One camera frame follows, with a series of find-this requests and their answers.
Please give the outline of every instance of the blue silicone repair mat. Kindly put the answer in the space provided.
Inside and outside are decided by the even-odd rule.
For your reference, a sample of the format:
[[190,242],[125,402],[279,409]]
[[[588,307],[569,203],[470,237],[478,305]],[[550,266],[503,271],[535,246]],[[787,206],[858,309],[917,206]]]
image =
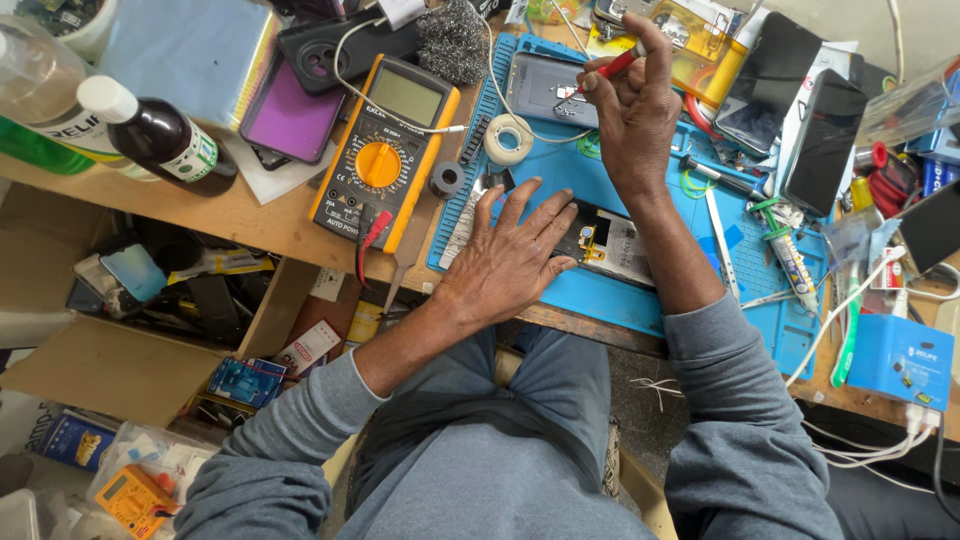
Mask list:
[[[494,72],[497,80],[502,84],[501,88],[506,86],[511,59],[514,52],[518,51],[563,60],[583,61],[583,56],[579,52],[539,37],[529,34],[521,37],[501,34],[496,42],[493,59]],[[481,87],[471,125],[476,125],[482,114],[493,118],[503,112],[492,85],[493,82],[488,77]],[[536,118],[526,118],[526,120],[538,135],[546,138],[566,138],[580,133],[578,128],[558,122]],[[697,238],[708,259],[718,269],[719,275],[719,263],[707,202],[703,199],[691,199],[684,194],[680,184],[679,168],[679,160],[687,152],[707,163],[718,162],[717,155],[706,134],[682,122],[677,124],[673,144],[673,148],[681,150],[670,153],[667,185],[680,215],[693,232],[693,236]],[[468,201],[473,181],[479,172],[486,169],[487,162],[487,154],[481,151],[473,163],[464,166],[468,181],[457,196],[444,205],[427,258],[427,266],[430,268],[443,271],[440,263],[444,248],[453,235],[457,221]],[[491,166],[494,171],[502,168],[493,163]],[[574,195],[578,198],[614,212],[627,214],[623,203],[613,190],[603,163],[599,158],[584,156],[577,150],[575,142],[552,144],[537,140],[526,159],[511,167],[511,170],[518,184],[532,176],[543,178],[543,187],[530,200],[521,219],[525,219],[540,202],[563,187],[573,189]],[[699,175],[694,176],[698,177],[694,180],[695,183],[703,183]],[[739,177],[751,183],[756,180],[747,175],[739,175]],[[715,195],[720,219],[725,228],[727,245],[733,259],[734,271],[740,283],[740,301],[748,302],[788,288],[789,284],[783,271],[769,255],[766,255],[767,260],[764,261],[767,242],[762,239],[762,236],[766,231],[753,216],[744,211],[744,199],[723,188],[717,189]],[[502,209],[502,200],[501,198],[501,202],[493,207],[494,220]],[[804,230],[800,239],[795,236],[795,240],[804,256],[810,275],[815,281],[819,281],[827,269],[826,243],[818,233],[809,230]],[[818,291],[818,294],[822,301],[823,291]],[[574,268],[562,273],[547,287],[540,300],[551,306],[562,307],[602,321],[663,337],[660,302],[656,293],[583,268]],[[804,312],[795,299],[751,307],[744,310],[744,313],[747,319],[762,331],[764,344],[771,351],[778,368],[784,373],[793,373],[804,359],[807,347],[819,329],[820,322]],[[812,376],[813,366],[814,363],[811,361],[801,374],[801,379],[809,379]]]

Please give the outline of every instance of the white tape roll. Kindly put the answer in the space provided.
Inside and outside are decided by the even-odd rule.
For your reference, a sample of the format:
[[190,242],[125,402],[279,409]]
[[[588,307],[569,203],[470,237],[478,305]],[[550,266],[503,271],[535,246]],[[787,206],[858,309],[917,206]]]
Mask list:
[[[516,148],[504,148],[500,142],[500,134],[510,134],[516,139]],[[534,138],[530,135],[530,126],[519,116],[514,120],[510,114],[500,114],[490,122],[487,132],[483,135],[483,148],[487,156],[505,167],[516,165],[530,154],[534,146]]]

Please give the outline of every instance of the yellow multimeter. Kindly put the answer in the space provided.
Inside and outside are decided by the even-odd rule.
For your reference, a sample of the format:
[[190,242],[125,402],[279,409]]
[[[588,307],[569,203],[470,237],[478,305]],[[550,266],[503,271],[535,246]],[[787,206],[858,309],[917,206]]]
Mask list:
[[[435,130],[450,125],[460,92],[405,61],[378,55],[363,93],[404,121]],[[394,220],[372,246],[393,253],[440,149],[442,134],[411,128],[358,99],[310,209],[313,222],[356,239],[360,210],[374,205]]]
[[120,469],[94,497],[107,513],[133,535],[149,538],[166,518],[158,509],[172,512],[177,503],[136,465]]

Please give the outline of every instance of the red screwdriver handle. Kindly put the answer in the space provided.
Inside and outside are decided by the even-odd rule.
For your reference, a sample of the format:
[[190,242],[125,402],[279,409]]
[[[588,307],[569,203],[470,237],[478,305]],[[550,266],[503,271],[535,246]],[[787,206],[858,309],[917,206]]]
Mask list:
[[[609,79],[613,75],[616,75],[617,73],[620,73],[624,69],[630,67],[630,64],[634,63],[634,60],[645,56],[647,56],[646,49],[644,49],[643,44],[638,41],[636,45],[629,51],[621,53],[620,56],[613,59],[612,62],[601,67],[600,69],[597,69],[597,74],[602,76],[604,79]],[[583,85],[577,86],[577,93],[584,93]]]

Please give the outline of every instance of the man's right hand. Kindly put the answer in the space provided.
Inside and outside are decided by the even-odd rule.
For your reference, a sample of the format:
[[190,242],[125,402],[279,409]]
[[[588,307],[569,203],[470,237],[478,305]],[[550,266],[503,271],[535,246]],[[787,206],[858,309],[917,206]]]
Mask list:
[[667,36],[634,13],[623,15],[623,26],[639,37],[647,57],[610,80],[594,72],[613,57],[589,61],[577,82],[597,108],[603,163],[620,199],[629,205],[638,198],[669,197],[664,178],[681,100],[670,88],[673,53]]

